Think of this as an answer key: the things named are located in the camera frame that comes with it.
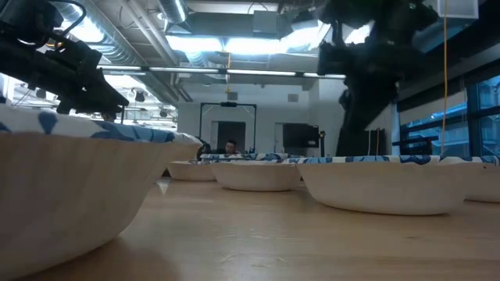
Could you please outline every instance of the yellow cable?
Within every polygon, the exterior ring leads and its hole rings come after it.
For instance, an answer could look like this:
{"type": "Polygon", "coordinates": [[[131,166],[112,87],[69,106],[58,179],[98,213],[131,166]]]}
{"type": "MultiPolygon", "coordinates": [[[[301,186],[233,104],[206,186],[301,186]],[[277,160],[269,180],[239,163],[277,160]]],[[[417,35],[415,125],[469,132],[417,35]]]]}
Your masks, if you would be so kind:
{"type": "Polygon", "coordinates": [[[441,132],[441,156],[445,154],[446,108],[448,107],[448,0],[445,0],[445,113],[441,132]]]}
{"type": "Polygon", "coordinates": [[[380,142],[380,128],[377,128],[377,153],[375,154],[376,156],[378,156],[379,142],[380,142]]]}

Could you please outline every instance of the door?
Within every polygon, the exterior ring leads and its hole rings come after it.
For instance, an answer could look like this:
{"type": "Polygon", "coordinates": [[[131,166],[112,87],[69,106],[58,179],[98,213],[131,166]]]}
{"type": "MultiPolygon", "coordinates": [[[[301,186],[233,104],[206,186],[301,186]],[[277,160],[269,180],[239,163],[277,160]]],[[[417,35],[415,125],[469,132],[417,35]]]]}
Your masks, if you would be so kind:
{"type": "Polygon", "coordinates": [[[211,149],[217,149],[217,137],[219,136],[219,122],[212,121],[212,125],[210,127],[210,147],[211,149]]]}
{"type": "Polygon", "coordinates": [[[219,131],[217,132],[217,148],[226,147],[228,140],[236,141],[236,150],[244,153],[246,137],[245,122],[227,122],[219,121],[219,131]]]}
{"type": "Polygon", "coordinates": [[[283,123],[274,124],[274,153],[284,153],[283,123]]]}

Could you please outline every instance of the window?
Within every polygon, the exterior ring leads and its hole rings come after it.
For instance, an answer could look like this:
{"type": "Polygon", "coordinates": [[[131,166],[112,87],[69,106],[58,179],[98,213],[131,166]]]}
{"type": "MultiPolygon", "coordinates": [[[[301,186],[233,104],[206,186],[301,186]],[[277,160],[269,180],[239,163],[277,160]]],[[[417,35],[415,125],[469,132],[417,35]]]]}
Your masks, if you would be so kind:
{"type": "Polygon", "coordinates": [[[444,156],[500,156],[500,75],[466,85],[466,92],[461,92],[466,99],[462,96],[462,100],[453,100],[454,106],[446,111],[444,140],[443,112],[430,114],[439,109],[436,104],[440,100],[415,107],[412,114],[407,114],[427,117],[400,128],[402,154],[440,155],[444,141],[444,156]]]}
{"type": "Polygon", "coordinates": [[[483,155],[500,155],[500,115],[481,118],[483,155]]]}
{"type": "MultiPolygon", "coordinates": [[[[453,106],[446,109],[446,118],[453,116],[465,116],[467,114],[467,103],[463,102],[459,105],[453,106]]],[[[428,116],[427,118],[420,119],[409,123],[409,127],[418,126],[422,124],[427,124],[430,122],[443,120],[443,112],[436,112],[428,116]]]]}
{"type": "Polygon", "coordinates": [[[480,109],[491,108],[500,105],[500,76],[480,82],[477,85],[480,100],[480,109]]]}
{"type": "MultiPolygon", "coordinates": [[[[468,129],[467,122],[455,123],[446,126],[444,156],[470,156],[468,129]]],[[[432,155],[441,154],[442,136],[441,126],[409,133],[410,140],[422,137],[437,137],[437,140],[431,141],[432,155]]]]}

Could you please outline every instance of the ceiling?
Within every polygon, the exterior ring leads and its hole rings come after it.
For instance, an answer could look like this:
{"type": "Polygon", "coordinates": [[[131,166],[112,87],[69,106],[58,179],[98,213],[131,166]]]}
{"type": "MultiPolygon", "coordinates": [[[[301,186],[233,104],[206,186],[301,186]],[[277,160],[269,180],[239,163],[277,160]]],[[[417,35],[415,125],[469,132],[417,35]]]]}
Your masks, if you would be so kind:
{"type": "MultiPolygon", "coordinates": [[[[98,9],[98,12],[103,14],[105,17],[105,21],[108,21],[112,24],[112,29],[118,30],[118,34],[116,32],[112,33],[114,37],[122,37],[126,42],[126,47],[130,46],[130,50],[137,54],[139,64],[137,65],[147,65],[147,66],[171,66],[172,61],[166,59],[165,54],[159,52],[158,48],[152,44],[149,40],[151,38],[147,38],[145,34],[141,31],[136,22],[134,22],[134,18],[130,15],[130,11],[123,7],[123,0],[78,0],[79,2],[90,2],[94,3],[95,7],[98,9]]],[[[157,31],[163,36],[165,34],[164,24],[165,22],[160,19],[160,10],[158,7],[158,0],[136,0],[138,5],[147,13],[147,17],[153,22],[157,31]]],[[[251,14],[260,13],[264,11],[278,11],[281,12],[288,11],[288,14],[292,14],[294,11],[300,9],[307,9],[312,7],[313,3],[320,3],[321,0],[267,0],[264,2],[253,2],[253,1],[235,1],[235,0],[211,0],[211,1],[203,1],[203,0],[185,0],[187,7],[190,10],[190,15],[188,17],[188,21],[190,17],[193,15],[201,15],[198,18],[203,20],[203,16],[206,16],[206,19],[212,19],[215,17],[224,18],[224,14],[233,14],[236,21],[233,22],[224,22],[222,21],[222,25],[219,26],[214,25],[214,27],[219,27],[222,29],[227,28],[227,32],[234,32],[236,27],[232,27],[232,25],[236,25],[238,19],[247,19],[251,16],[251,14]]],[[[438,0],[427,0],[427,4],[436,6],[438,4],[438,0]]],[[[453,27],[448,31],[448,37],[452,37],[456,33],[460,32],[463,28],[465,28],[469,21],[459,21],[457,23],[453,23],[453,27]]],[[[171,35],[176,29],[171,27],[166,32],[171,35]]],[[[344,26],[344,39],[346,39],[350,34],[352,34],[353,29],[344,26]]],[[[315,34],[307,34],[307,36],[319,37],[322,39],[325,37],[325,34],[316,32],[315,34]]],[[[227,46],[228,38],[227,37],[219,37],[221,44],[227,46]]],[[[436,23],[432,28],[425,30],[422,33],[417,34],[416,36],[417,42],[416,45],[419,46],[421,50],[428,51],[435,48],[436,45],[439,45],[443,41],[442,35],[442,22],[436,23]]],[[[275,71],[299,71],[299,72],[316,72],[317,65],[317,50],[315,48],[296,48],[296,49],[288,49],[287,53],[276,53],[272,55],[245,55],[245,54],[231,54],[230,56],[230,67],[233,69],[257,69],[257,70],[275,70],[275,71]]],[[[181,66],[189,66],[192,64],[192,61],[188,59],[186,54],[182,51],[172,51],[168,54],[171,57],[174,57],[175,61],[178,61],[181,66]]],[[[226,67],[228,63],[227,54],[222,54],[220,52],[203,52],[203,55],[206,57],[208,64],[213,67],[226,67]]],[[[151,94],[147,96],[146,103],[151,105],[161,105],[162,103],[176,105],[180,101],[189,101],[189,98],[183,97],[185,94],[179,92],[178,90],[166,97],[163,93],[165,91],[171,91],[173,81],[175,77],[172,77],[167,73],[155,73],[155,79],[143,79],[142,76],[136,76],[135,78],[139,82],[139,86],[120,86],[113,85],[117,87],[123,95],[128,98],[132,98],[131,101],[134,102],[134,95],[130,95],[131,88],[142,88],[145,91],[150,92],[151,94]]],[[[175,80],[183,89],[193,89],[197,87],[189,87],[188,85],[205,85],[209,86],[212,84],[226,84],[227,80],[225,76],[208,76],[203,74],[191,74],[191,75],[180,75],[178,80],[175,80]]],[[[316,82],[314,79],[306,79],[306,78],[293,78],[293,77],[270,77],[270,76],[244,76],[237,75],[230,77],[230,84],[247,84],[247,85],[259,85],[264,87],[266,85],[289,85],[289,86],[300,86],[298,89],[302,91],[307,91],[311,88],[311,86],[316,82]]]]}
{"type": "MultiPolygon", "coordinates": [[[[137,25],[128,13],[121,9],[118,0],[93,0],[99,9],[111,20],[118,28],[120,33],[130,42],[135,50],[150,66],[164,66],[167,63],[161,55],[155,50],[148,39],[139,30],[137,25]]],[[[137,0],[148,11],[149,18],[154,21],[158,29],[163,32],[164,22],[158,18],[160,13],[156,0],[137,0]]],[[[248,11],[276,11],[278,8],[277,0],[268,0],[260,4],[252,4],[251,1],[190,1],[187,0],[187,6],[196,12],[227,12],[246,14],[248,11]]],[[[310,1],[288,1],[287,6],[311,5],[310,1]]],[[[175,51],[180,62],[189,63],[186,56],[181,51],[175,51]]],[[[217,64],[227,64],[227,57],[217,55],[215,52],[207,53],[210,62],[217,64]]],[[[262,69],[278,71],[304,71],[316,72],[317,57],[316,52],[305,52],[302,55],[232,55],[231,68],[236,69],[262,69]]],[[[301,85],[309,89],[315,80],[295,79],[295,78],[272,78],[265,76],[233,76],[230,78],[232,84],[285,84],[301,85]]],[[[185,84],[225,84],[225,80],[212,79],[205,75],[192,75],[183,79],[185,84]]]]}

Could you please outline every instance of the doorway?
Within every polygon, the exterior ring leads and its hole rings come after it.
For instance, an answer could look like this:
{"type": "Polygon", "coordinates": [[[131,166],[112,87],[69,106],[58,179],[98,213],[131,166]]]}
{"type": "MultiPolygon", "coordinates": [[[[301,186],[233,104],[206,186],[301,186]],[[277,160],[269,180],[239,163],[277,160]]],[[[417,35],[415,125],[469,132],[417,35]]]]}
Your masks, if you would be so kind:
{"type": "Polygon", "coordinates": [[[246,123],[245,122],[227,122],[219,121],[217,131],[217,148],[225,148],[228,140],[235,140],[236,150],[244,153],[246,137],[246,123]]]}

